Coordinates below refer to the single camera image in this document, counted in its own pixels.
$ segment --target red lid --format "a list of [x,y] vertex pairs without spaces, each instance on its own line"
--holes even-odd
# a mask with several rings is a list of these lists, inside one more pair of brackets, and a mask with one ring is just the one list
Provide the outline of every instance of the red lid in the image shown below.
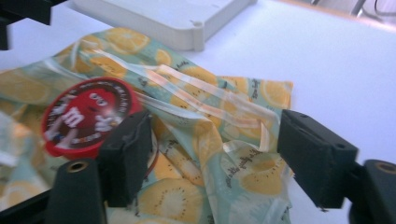
[[42,121],[46,149],[70,160],[95,158],[110,131],[141,109],[131,86],[120,79],[83,81],[47,108]]

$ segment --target white box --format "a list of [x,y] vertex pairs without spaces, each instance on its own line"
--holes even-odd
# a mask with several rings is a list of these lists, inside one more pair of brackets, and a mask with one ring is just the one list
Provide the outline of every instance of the white box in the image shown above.
[[81,12],[148,35],[176,50],[203,50],[205,41],[257,0],[73,0]]

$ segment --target plastic bag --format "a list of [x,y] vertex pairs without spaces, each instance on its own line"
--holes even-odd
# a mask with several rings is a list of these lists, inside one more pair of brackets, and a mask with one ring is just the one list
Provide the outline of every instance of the plastic bag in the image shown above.
[[[132,85],[153,115],[161,151],[138,206],[107,208],[109,223],[290,223],[290,174],[276,142],[292,83],[218,77],[145,35],[113,28],[0,74],[0,110],[40,133],[46,105],[92,77]],[[64,159],[37,144],[31,169],[50,186]],[[10,197],[0,199],[3,209]]]

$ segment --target white table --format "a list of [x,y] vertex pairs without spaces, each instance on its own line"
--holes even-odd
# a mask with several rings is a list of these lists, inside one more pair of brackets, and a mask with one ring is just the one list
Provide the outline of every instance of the white table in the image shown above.
[[[51,26],[29,20],[11,25],[12,50],[0,51],[0,70],[40,61],[109,27],[69,7],[53,8]],[[204,51],[181,54],[217,75],[293,81],[293,110],[358,147],[358,162],[395,163],[395,30],[259,0],[211,37]],[[349,203],[322,213],[294,181],[290,198],[293,223],[347,223]]]

